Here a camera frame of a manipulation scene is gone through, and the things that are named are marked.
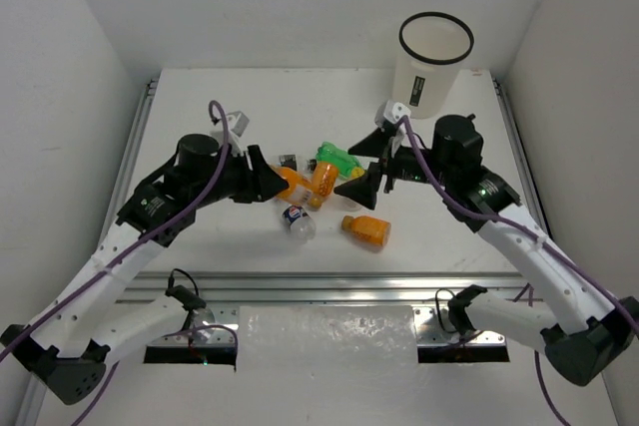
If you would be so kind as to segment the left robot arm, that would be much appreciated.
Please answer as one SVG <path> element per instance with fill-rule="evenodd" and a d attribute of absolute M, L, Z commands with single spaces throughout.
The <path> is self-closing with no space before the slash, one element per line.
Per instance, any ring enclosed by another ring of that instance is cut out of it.
<path fill-rule="evenodd" d="M 13 355 L 64 404 L 81 402 L 108 366 L 206 311 L 196 293 L 173 285 L 133 315 L 105 319 L 138 273 L 195 222 L 197 210 L 225 199 L 262 203 L 287 187 L 257 145 L 233 154 L 208 135 L 181 137 L 173 155 L 134 188 L 102 243 L 49 308 L 5 329 L 1 354 Z"/>

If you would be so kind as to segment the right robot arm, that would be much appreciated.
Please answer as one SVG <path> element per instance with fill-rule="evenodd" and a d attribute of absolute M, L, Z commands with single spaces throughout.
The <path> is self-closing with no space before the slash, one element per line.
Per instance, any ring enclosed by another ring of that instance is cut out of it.
<path fill-rule="evenodd" d="M 407 116 L 380 120 L 348 150 L 371 158 L 367 172 L 335 192 L 372 210 L 377 193 L 391 192 L 397 180 L 432 185 L 455 219 L 497 249 L 544 301 L 534 309 L 473 284 L 448 301 L 454 333 L 503 334 L 585 386 L 637 336 L 638 301 L 596 284 L 544 235 L 514 188 L 483 165 L 483 145 L 472 116 L 439 118 L 428 148 L 419 145 Z"/>

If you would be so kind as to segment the orange juice bottle white label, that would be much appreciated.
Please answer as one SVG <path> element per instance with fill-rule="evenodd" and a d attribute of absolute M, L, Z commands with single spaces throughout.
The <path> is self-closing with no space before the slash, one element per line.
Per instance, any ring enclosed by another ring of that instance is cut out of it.
<path fill-rule="evenodd" d="M 288 167 L 272 166 L 272 169 L 287 183 L 286 188 L 276 195 L 278 200 L 303 206 L 319 193 L 312 182 L 299 172 Z"/>

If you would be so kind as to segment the clear Pepsi bottle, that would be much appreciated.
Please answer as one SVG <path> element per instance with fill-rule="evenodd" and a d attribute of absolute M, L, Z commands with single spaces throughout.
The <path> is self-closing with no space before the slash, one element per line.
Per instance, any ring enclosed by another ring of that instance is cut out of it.
<path fill-rule="evenodd" d="M 282 219 L 294 239 L 306 242 L 316 236 L 316 223 L 303 207 L 289 206 L 283 211 Z"/>

